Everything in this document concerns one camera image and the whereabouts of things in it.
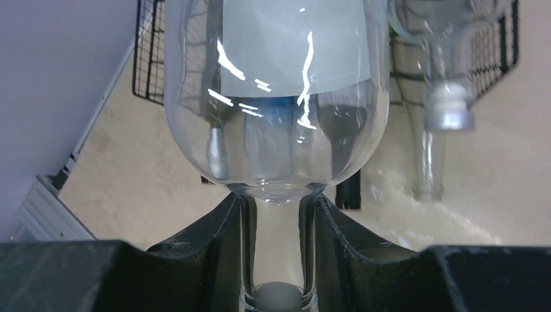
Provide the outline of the blue square glass bottle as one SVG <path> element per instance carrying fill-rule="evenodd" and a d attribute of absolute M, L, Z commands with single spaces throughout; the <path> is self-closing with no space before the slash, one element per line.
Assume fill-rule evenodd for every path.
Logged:
<path fill-rule="evenodd" d="M 297 96 L 247 97 L 244 151 L 250 176 L 283 181 L 309 175 L 309 157 L 319 130 L 317 97 L 299 102 Z"/>

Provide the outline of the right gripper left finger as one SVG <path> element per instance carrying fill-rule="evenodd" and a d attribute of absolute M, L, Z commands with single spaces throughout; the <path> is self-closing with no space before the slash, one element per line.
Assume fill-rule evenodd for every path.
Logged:
<path fill-rule="evenodd" d="M 1 245 L 2 311 L 237 311 L 240 199 L 141 250 L 122 240 Z"/>

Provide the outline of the green wine bottle gold label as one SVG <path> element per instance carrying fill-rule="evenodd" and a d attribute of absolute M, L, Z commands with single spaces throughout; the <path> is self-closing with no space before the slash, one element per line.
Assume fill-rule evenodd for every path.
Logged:
<path fill-rule="evenodd" d="M 225 181 L 229 178 L 227 150 L 224 130 L 221 125 L 211 126 L 206 148 L 209 172 L 215 180 Z"/>

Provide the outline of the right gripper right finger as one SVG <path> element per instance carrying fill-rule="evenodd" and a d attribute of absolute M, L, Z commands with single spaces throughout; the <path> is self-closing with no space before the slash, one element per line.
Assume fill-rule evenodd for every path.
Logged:
<path fill-rule="evenodd" d="M 550 248 L 393 244 L 316 199 L 321 311 L 549 311 Z"/>

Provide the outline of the clear bottle white cap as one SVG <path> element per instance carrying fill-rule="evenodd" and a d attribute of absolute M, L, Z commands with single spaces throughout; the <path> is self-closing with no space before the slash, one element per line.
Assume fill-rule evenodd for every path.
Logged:
<path fill-rule="evenodd" d="M 240 202 L 241 311 L 317 311 L 314 201 L 384 133 L 384 1 L 167 1 L 164 106 Z"/>
<path fill-rule="evenodd" d="M 474 130 L 472 37 L 497 21 L 508 5 L 510 1 L 388 1 L 392 28 L 426 52 L 427 130 Z"/>

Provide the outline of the clear glass bottle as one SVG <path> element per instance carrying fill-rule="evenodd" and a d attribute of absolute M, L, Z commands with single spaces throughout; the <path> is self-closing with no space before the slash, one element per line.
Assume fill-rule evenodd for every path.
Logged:
<path fill-rule="evenodd" d="M 445 134 L 425 129 L 425 108 L 406 101 L 413 136 L 415 181 L 414 198 L 420 202 L 442 200 L 444 173 Z"/>

